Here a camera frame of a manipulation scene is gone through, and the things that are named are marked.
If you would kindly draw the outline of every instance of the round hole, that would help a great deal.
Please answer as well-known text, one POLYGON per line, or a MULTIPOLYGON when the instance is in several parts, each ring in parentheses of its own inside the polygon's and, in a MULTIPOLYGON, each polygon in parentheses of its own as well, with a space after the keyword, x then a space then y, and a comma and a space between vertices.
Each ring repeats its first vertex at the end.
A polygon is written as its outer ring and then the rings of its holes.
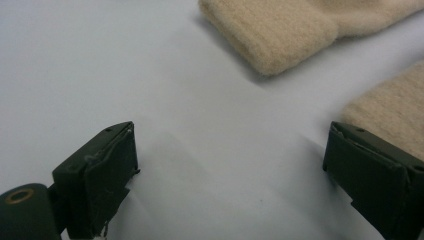
POLYGON ((424 167, 423 166, 414 166, 414 169, 420 172, 424 172, 424 167))
POLYGON ((33 194, 34 190, 30 188, 19 189, 9 194, 5 201, 7 204, 18 204, 29 199, 33 194))

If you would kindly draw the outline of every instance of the knitted glove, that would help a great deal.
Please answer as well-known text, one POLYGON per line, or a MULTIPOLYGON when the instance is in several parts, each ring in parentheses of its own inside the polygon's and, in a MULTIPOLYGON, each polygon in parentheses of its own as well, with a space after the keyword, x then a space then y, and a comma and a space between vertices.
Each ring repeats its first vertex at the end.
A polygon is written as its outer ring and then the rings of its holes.
POLYGON ((424 61, 354 100, 343 121, 424 161, 424 61))
POLYGON ((275 75, 335 39, 379 31, 424 0, 199 0, 200 9, 264 75, 275 75))

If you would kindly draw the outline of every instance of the white surface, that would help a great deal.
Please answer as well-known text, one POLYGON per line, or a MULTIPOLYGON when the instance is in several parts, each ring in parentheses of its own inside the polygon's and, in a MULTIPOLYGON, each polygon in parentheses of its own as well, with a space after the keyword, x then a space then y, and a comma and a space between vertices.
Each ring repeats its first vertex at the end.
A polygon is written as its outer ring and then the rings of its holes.
POLYGON ((132 120, 142 173, 108 239, 382 239, 321 170, 327 129, 424 58, 423 26, 420 12, 263 78, 194 0, 1 1, 0 192, 52 184, 132 120))

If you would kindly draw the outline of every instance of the dark green plastic clip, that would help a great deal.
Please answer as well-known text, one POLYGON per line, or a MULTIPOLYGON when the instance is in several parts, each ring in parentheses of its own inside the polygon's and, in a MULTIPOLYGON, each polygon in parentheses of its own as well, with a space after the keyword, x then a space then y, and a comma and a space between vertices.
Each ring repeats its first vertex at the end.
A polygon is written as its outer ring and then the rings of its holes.
POLYGON ((417 239, 424 223, 424 163, 372 133, 331 124, 323 168, 386 239, 417 239))
POLYGON ((0 196, 0 239, 92 239, 116 214, 139 172, 134 124, 106 128, 53 171, 54 184, 27 184, 0 196))

